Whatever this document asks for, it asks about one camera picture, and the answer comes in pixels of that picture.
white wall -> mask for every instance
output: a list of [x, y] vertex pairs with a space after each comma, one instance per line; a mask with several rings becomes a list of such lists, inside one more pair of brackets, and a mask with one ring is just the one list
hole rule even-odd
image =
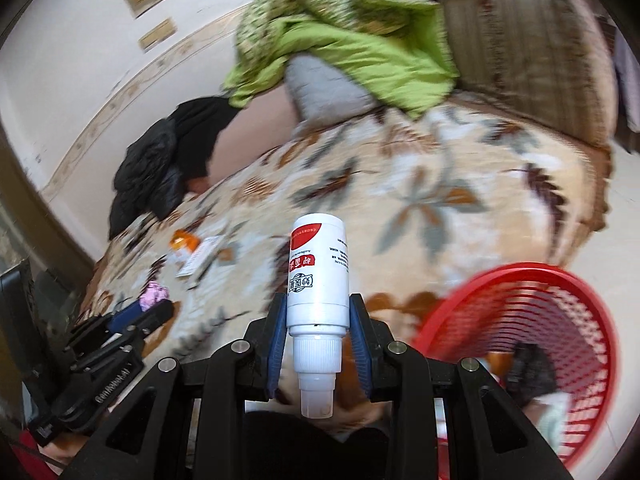
[[[96, 126], [97, 114], [118, 107], [169, 49], [250, 1], [164, 0], [135, 19], [124, 0], [33, 0], [18, 20], [0, 50], [0, 118], [30, 181], [92, 257], [106, 247], [111, 179], [127, 145], [181, 101], [218, 92], [231, 36], [182, 56], [108, 123]], [[167, 18], [177, 33], [143, 53], [138, 39]]]

red label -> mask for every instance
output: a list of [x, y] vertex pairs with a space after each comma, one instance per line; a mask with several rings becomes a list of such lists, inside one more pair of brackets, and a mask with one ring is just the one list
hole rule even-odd
[[306, 267], [309, 265], [316, 264], [316, 257], [312, 254], [303, 254], [302, 256], [298, 256], [297, 258], [292, 258], [289, 262], [289, 272], [293, 272], [300, 267]]
[[291, 250], [302, 247], [311, 238], [316, 236], [316, 233], [320, 230], [322, 224], [307, 224], [301, 225], [291, 233]]

pillow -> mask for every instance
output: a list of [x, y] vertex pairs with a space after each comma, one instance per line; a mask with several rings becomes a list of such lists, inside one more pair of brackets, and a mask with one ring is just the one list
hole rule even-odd
[[602, 148], [615, 130], [613, 63], [584, 0], [442, 0], [460, 86]]
[[307, 53], [289, 59], [285, 83], [303, 119], [294, 137], [322, 130], [380, 106], [363, 86], [341, 70]]
[[207, 163], [213, 186], [256, 161], [263, 153], [291, 140], [298, 124], [296, 107], [284, 85], [251, 100], [218, 134]]

wall border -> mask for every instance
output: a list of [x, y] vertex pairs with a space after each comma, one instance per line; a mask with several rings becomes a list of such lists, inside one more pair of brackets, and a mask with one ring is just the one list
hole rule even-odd
[[52, 177], [42, 188], [43, 199], [50, 203], [56, 197], [92, 144], [145, 90], [183, 61], [233, 34], [238, 28], [245, 8], [246, 6], [238, 7], [188, 35], [155, 58], [118, 90], [67, 150]]

red cloth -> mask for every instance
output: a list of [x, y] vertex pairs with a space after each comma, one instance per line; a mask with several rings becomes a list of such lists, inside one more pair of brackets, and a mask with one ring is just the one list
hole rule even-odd
[[[29, 447], [35, 451], [38, 451], [38, 445], [28, 431], [23, 431], [20, 434], [20, 443], [26, 447]], [[13, 447], [15, 455], [18, 457], [20, 464], [27, 471], [29, 476], [33, 480], [58, 480], [56, 475], [47, 465], [46, 462], [38, 459], [37, 457], [21, 450], [18, 447]]]

